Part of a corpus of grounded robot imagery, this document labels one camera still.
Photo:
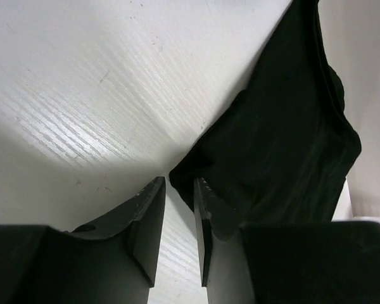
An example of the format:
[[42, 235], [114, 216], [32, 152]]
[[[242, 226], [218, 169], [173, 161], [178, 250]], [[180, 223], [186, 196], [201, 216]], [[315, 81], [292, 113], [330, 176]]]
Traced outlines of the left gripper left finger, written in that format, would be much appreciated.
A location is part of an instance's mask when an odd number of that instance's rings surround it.
[[0, 303], [146, 303], [155, 284], [166, 183], [77, 227], [0, 225]]

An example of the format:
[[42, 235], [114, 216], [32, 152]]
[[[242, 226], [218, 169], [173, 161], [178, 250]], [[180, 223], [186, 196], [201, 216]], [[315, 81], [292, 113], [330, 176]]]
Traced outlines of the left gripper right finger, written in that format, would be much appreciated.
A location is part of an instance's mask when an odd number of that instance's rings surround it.
[[245, 222], [194, 182], [201, 284], [210, 303], [380, 303], [380, 223]]

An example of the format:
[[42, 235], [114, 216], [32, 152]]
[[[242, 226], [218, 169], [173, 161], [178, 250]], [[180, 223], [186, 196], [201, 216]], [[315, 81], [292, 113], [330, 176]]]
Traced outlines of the black tank top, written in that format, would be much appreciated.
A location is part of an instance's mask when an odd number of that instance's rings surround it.
[[170, 172], [193, 207], [203, 179], [245, 222], [332, 219], [360, 138], [329, 66], [317, 1], [293, 1], [264, 47], [246, 89]]

